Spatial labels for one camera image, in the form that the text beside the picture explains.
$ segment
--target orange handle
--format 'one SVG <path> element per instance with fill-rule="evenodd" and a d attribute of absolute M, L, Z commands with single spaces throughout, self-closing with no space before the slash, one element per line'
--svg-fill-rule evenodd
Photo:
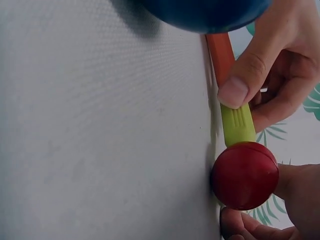
<path fill-rule="evenodd" d="M 228 33 L 207 34 L 206 39 L 219 87 L 227 79 L 229 70 L 235 62 L 234 52 Z"/>

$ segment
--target grooves on handle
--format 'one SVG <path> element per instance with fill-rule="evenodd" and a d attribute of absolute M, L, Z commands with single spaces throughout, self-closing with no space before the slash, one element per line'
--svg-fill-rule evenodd
<path fill-rule="evenodd" d="M 235 62 L 228 33 L 206 35 L 218 87 L 228 77 Z M 221 107 L 224 142 L 227 147 L 239 142 L 255 142 L 256 131 L 248 104 L 231 109 Z"/>

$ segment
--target finger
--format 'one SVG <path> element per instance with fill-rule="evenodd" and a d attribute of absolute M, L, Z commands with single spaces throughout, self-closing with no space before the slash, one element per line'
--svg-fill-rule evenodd
<path fill-rule="evenodd" d="M 218 90 L 219 101 L 233 109 L 248 103 L 263 86 L 285 42 L 277 35 L 255 34 Z"/>
<path fill-rule="evenodd" d="M 273 193 L 283 200 L 290 198 L 291 193 L 293 192 L 293 188 L 295 187 L 292 184 L 293 180 L 298 176 L 298 174 L 301 171 L 310 167 L 312 167 L 312 165 L 294 166 L 278 164 L 279 180 L 276 189 Z"/>
<path fill-rule="evenodd" d="M 288 81 L 275 98 L 252 111 L 256 132 L 291 116 L 316 84 L 315 81 L 301 77 Z"/>
<path fill-rule="evenodd" d="M 270 227 L 259 223 L 251 216 L 242 213 L 242 220 L 244 227 L 248 232 L 256 239 L 259 240 L 291 240 L 291 237 L 296 234 L 297 229 L 295 227 L 286 228 L 280 230 L 278 228 Z"/>
<path fill-rule="evenodd" d="M 224 239 L 241 234 L 245 229 L 241 212 L 225 207 L 220 213 L 221 234 Z"/>
<path fill-rule="evenodd" d="M 233 235 L 232 237 L 228 238 L 228 240 L 245 240 L 245 238 L 241 235 Z"/>

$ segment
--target fingernail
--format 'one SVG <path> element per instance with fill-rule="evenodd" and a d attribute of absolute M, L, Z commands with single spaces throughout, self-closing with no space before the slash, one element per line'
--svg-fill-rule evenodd
<path fill-rule="evenodd" d="M 238 77 L 231 77 L 219 88 L 217 97 L 221 104 L 237 109 L 244 103 L 248 91 L 243 81 Z"/>

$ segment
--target skin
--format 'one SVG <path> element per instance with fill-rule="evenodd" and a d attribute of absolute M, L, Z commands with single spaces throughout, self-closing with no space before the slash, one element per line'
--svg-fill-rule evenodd
<path fill-rule="evenodd" d="M 293 227 L 265 226 L 240 211 L 221 211 L 221 233 L 226 240 L 319 240 L 320 164 L 279 165 L 279 183 L 274 192 L 282 198 Z"/>
<path fill-rule="evenodd" d="M 320 19 L 315 0 L 273 0 L 255 35 L 219 88 L 230 108 L 249 103 L 257 132 L 292 115 L 320 79 Z M 319 240 L 320 164 L 279 166 L 274 192 L 294 227 L 261 225 L 232 209 L 221 212 L 226 240 Z"/>
<path fill-rule="evenodd" d="M 234 109 L 249 103 L 260 132 L 292 115 L 319 79 L 315 0 L 273 0 L 255 21 L 254 37 L 220 86 L 218 99 Z"/>

